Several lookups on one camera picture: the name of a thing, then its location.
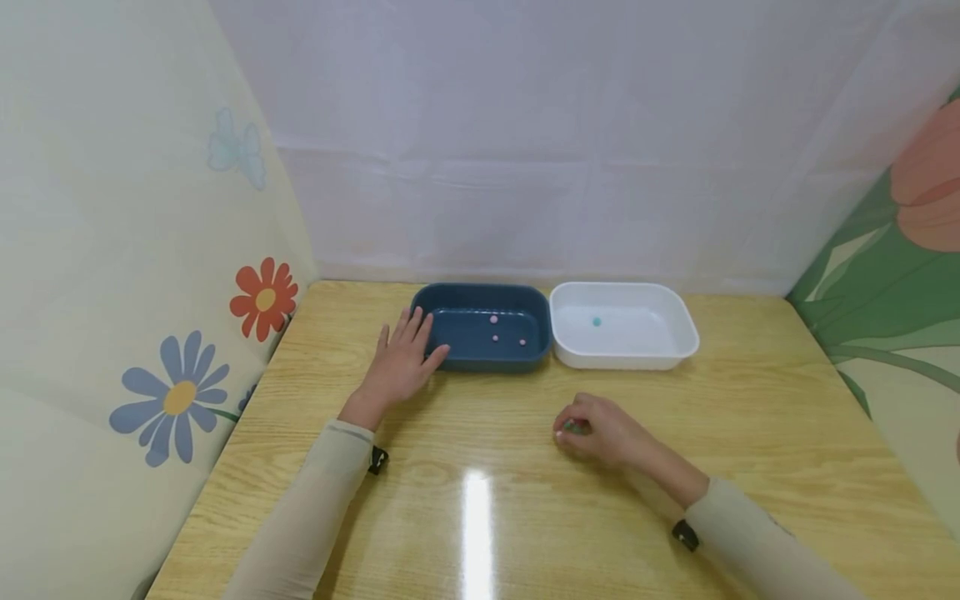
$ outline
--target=blue plastic container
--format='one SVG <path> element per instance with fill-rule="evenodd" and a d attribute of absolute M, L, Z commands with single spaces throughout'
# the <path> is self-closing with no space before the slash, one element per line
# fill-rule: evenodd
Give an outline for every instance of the blue plastic container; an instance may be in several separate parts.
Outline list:
<path fill-rule="evenodd" d="M 450 345 L 445 371 L 530 372 L 553 344 L 550 304 L 527 285 L 434 283 L 414 296 L 417 306 L 433 313 L 427 353 Z"/>

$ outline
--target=hand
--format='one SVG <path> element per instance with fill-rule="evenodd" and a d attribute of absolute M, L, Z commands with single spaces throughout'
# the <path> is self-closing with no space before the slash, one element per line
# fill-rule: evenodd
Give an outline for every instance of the hand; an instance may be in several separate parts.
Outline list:
<path fill-rule="evenodd" d="M 569 420 L 585 420 L 589 430 L 564 429 Z M 709 477 L 671 447 L 661 443 L 612 400 L 580 393 L 553 421 L 557 444 L 616 468 L 637 471 L 653 479 L 685 510 L 704 497 Z"/>
<path fill-rule="evenodd" d="M 375 431 L 387 409 L 409 399 L 442 364 L 450 346 L 437 347 L 423 360 L 433 315 L 427 315 L 420 324 L 422 316 L 423 309 L 419 306 L 413 315 L 409 308 L 404 308 L 393 337 L 390 337 L 390 328 L 383 325 L 367 375 L 347 400 L 338 419 Z"/>
<path fill-rule="evenodd" d="M 564 430 L 569 420 L 585 420 L 590 433 Z M 557 444 L 586 454 L 608 467 L 633 467 L 645 470 L 644 463 L 656 453 L 659 443 L 643 425 L 636 422 L 612 400 L 581 392 L 553 421 Z"/>

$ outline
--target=table surface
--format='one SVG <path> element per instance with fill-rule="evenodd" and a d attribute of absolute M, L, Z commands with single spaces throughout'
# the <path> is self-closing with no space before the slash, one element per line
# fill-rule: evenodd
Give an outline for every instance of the table surface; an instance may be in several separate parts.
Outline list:
<path fill-rule="evenodd" d="M 219 598 L 379 327 L 418 286 L 312 285 L 149 598 Z M 391 455 L 350 506 L 320 598 L 738 598 L 672 541 L 678 512 L 579 464 L 551 424 L 580 390 L 619 401 L 733 480 L 872 598 L 948 598 L 960 550 L 785 301 L 687 296 L 702 344 L 672 372 L 438 373 L 395 409 Z"/>

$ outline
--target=flower stem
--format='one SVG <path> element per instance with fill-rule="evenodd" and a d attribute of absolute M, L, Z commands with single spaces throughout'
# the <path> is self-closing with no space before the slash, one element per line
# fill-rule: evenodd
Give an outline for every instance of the flower stem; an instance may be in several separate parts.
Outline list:
<path fill-rule="evenodd" d="M 207 408 L 206 410 L 210 411 L 210 412 L 213 413 L 214 415 L 220 415 L 220 416 L 223 417 L 224 419 L 230 419 L 230 420 L 232 420 L 233 422 L 238 422 L 238 421 L 240 421 L 240 417 L 239 417 L 239 416 L 234 415 L 233 413 L 228 413 L 227 411 L 222 411 L 222 410 L 219 410 L 219 409 L 216 409 L 216 408 Z"/>
<path fill-rule="evenodd" d="M 940 367 L 931 365 L 930 363 L 925 363 L 922 360 L 917 360 L 916 358 L 895 354 L 894 352 L 887 352 L 886 350 L 846 345 L 827 346 L 824 348 L 824 352 L 827 354 L 827 356 L 833 359 L 834 362 L 836 362 L 837 357 L 845 356 L 849 358 L 865 358 L 867 360 L 873 360 L 878 363 L 890 365 L 891 367 L 907 369 L 914 373 L 923 375 L 928 379 L 932 379 L 940 385 L 950 388 L 954 392 L 960 393 L 960 376 L 957 376 L 946 369 L 941 369 Z"/>

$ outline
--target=orange flower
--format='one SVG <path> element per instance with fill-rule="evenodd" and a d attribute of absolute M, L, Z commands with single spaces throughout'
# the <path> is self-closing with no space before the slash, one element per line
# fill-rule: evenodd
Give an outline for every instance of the orange flower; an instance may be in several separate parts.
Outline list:
<path fill-rule="evenodd" d="M 250 337 L 253 324 L 256 323 L 256 339 L 267 341 L 270 328 L 280 331 L 285 323 L 285 316 L 297 308 L 294 296 L 297 294 L 297 284 L 293 283 L 290 275 L 290 265 L 280 263 L 280 268 L 274 275 L 274 260 L 268 256 L 260 264 L 260 276 L 257 276 L 253 267 L 244 267 L 237 271 L 237 285 L 246 296 L 234 296 L 230 301 L 230 312 L 235 317 L 247 318 L 241 330 Z"/>
<path fill-rule="evenodd" d="M 894 161 L 890 195 L 907 239 L 960 252 L 960 100 L 938 110 Z"/>

